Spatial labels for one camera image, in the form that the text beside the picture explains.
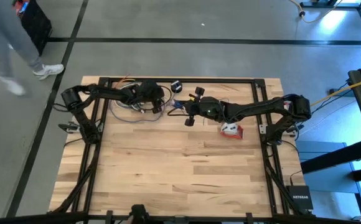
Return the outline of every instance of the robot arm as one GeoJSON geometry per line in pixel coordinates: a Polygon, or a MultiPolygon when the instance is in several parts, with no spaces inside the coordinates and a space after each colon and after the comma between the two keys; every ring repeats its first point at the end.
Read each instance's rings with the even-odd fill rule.
{"type": "Polygon", "coordinates": [[[186,126],[193,126],[195,115],[219,123],[231,124],[248,116],[279,113],[283,117],[276,124],[270,124],[266,127],[265,142],[268,144],[281,144],[281,136],[285,130],[297,122],[303,122],[311,118],[309,100],[295,94],[276,97],[259,103],[239,105],[219,101],[211,96],[201,97],[204,94],[203,88],[197,87],[195,92],[197,96],[190,95],[192,100],[181,101],[189,116],[189,119],[186,119],[185,122],[186,126]]]}
{"type": "Polygon", "coordinates": [[[84,109],[96,99],[118,100],[126,105],[150,102],[153,105],[153,113],[162,111],[162,98],[164,91],[154,81],[144,81],[140,85],[129,88],[116,89],[105,86],[91,84],[87,86],[74,86],[62,93],[62,98],[66,108],[80,125],[82,139],[87,144],[94,144],[100,139],[100,133],[96,124],[91,121],[84,112],[84,109]],[[88,94],[89,97],[82,101],[79,92],[88,94]]]}

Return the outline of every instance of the gray pants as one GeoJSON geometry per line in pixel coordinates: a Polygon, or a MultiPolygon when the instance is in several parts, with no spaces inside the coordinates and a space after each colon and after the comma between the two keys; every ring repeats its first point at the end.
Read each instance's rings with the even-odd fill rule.
{"type": "Polygon", "coordinates": [[[8,44],[12,45],[31,69],[42,70],[38,51],[16,16],[12,2],[13,0],[0,0],[0,76],[4,78],[14,78],[8,44]]]}

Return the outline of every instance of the shoe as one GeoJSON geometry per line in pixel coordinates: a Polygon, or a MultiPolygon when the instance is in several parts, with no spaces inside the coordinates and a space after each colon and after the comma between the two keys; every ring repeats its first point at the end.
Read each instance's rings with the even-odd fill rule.
{"type": "Polygon", "coordinates": [[[6,89],[16,96],[25,95],[26,90],[15,80],[0,77],[0,81],[4,82],[6,84],[6,89]]]}
{"type": "Polygon", "coordinates": [[[39,80],[46,79],[49,75],[58,75],[64,70],[64,66],[62,64],[58,65],[42,65],[41,71],[33,71],[34,75],[39,80]]]}

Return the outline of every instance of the wooden tabletop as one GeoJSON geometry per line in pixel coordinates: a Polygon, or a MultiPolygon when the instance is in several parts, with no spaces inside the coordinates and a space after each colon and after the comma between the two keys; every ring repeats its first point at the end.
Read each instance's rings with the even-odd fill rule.
{"type": "MultiPolygon", "coordinates": [[[[98,80],[83,77],[82,85],[98,80]]],[[[283,95],[280,79],[267,78],[265,82],[269,99],[283,95]]],[[[238,104],[253,102],[251,85],[246,83],[184,83],[175,99],[189,99],[188,94],[194,93],[197,86],[205,88],[204,96],[238,104]]],[[[85,110],[88,116],[91,109],[89,106],[85,110]]],[[[130,121],[157,116],[114,104],[113,111],[130,121]]],[[[276,122],[280,115],[272,117],[276,122]]],[[[185,118],[164,113],[156,122],[125,123],[107,113],[91,214],[104,215],[112,210],[115,215],[127,215],[132,205],[142,203],[150,215],[244,217],[251,212],[254,217],[271,217],[256,117],[238,123],[244,129],[243,140],[222,137],[220,124],[215,121],[196,116],[194,126],[187,127],[185,118]]],[[[67,141],[79,137],[69,134],[67,141]]],[[[283,139],[295,144],[291,137],[283,139]]],[[[57,208],[77,183],[83,147],[83,141],[65,147],[50,210],[57,208]]],[[[289,176],[301,170],[298,154],[288,144],[279,146],[278,151],[284,182],[288,184],[289,176]]],[[[302,174],[293,175],[293,182],[304,184],[302,174]]],[[[279,192],[273,185],[281,212],[279,192]]]]}

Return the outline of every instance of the concrete floor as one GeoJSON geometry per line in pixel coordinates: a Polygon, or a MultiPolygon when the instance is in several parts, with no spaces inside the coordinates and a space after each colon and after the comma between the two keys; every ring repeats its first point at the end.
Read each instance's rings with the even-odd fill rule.
{"type": "MultiPolygon", "coordinates": [[[[52,20],[52,36],[70,37],[82,0],[37,2],[52,20]]],[[[324,12],[309,9],[306,17],[324,12]]],[[[361,40],[356,10],[334,11],[313,24],[298,22],[297,16],[287,0],[89,0],[78,37],[361,40]]],[[[60,62],[66,46],[49,43],[44,61],[60,62]]],[[[12,96],[0,83],[0,217],[7,212],[54,81],[30,78],[20,58],[15,53],[12,58],[29,94],[12,96]]],[[[344,84],[347,72],[358,68],[361,46],[76,43],[59,93],[85,75],[275,77],[285,93],[314,101],[344,84]]],[[[361,140],[361,116],[354,116],[359,109],[352,101],[342,98],[317,112],[300,139],[347,144],[361,140]]],[[[67,136],[57,125],[70,119],[67,113],[52,111],[17,215],[47,211],[67,136]]],[[[326,212],[318,215],[328,216],[326,212]]]]}

